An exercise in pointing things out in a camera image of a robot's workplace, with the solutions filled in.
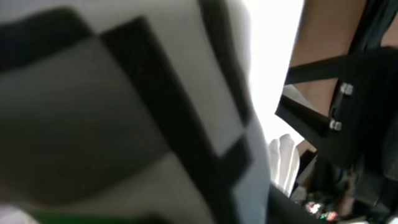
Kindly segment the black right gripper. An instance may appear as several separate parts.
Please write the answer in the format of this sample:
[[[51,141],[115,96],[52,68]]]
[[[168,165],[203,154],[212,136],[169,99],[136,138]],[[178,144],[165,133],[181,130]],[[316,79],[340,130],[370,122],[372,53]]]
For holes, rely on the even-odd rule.
[[[329,205],[349,193],[354,213],[397,214],[397,50],[381,47],[293,67],[286,84],[334,78],[322,115],[282,97],[277,115],[317,149],[313,198]]]

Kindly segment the white printed t-shirt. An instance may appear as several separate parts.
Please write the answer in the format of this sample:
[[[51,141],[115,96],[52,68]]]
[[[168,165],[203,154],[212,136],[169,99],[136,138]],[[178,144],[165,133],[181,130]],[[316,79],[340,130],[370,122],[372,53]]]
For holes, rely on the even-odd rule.
[[[302,1],[2,1],[1,202],[265,223]]]

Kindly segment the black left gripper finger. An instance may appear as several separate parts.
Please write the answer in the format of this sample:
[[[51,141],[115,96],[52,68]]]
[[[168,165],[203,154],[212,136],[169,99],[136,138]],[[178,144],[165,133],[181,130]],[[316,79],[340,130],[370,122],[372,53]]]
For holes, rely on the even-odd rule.
[[[270,185],[267,204],[267,224],[319,223],[319,220],[291,201],[277,187]]]

